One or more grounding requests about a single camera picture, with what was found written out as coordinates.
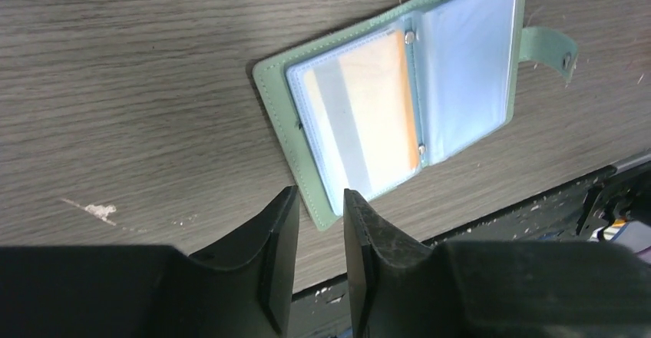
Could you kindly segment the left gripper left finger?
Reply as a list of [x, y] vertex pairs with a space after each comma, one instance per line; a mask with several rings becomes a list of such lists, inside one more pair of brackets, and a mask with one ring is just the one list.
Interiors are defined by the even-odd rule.
[[297, 188], [192, 254], [168, 245], [3, 247], [3, 337], [284, 337]]

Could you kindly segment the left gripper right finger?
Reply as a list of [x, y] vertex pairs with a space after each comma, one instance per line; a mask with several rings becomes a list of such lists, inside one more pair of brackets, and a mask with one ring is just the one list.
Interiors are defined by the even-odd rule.
[[650, 268], [616, 244], [427, 247], [344, 192], [356, 337], [648, 337]]

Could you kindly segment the green leather card holder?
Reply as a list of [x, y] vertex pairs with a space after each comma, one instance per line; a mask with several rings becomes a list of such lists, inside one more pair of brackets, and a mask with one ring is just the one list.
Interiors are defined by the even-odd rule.
[[253, 80], [318, 230], [508, 124], [517, 70], [572, 78], [577, 43], [525, 0], [409, 0], [264, 59]]

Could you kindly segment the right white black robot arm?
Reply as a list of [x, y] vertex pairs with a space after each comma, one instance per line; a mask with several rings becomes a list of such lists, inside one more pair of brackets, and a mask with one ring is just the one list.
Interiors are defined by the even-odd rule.
[[605, 229], [618, 220], [636, 220], [650, 225], [650, 162], [618, 170], [587, 192], [577, 221], [577, 236], [597, 228], [605, 240]]

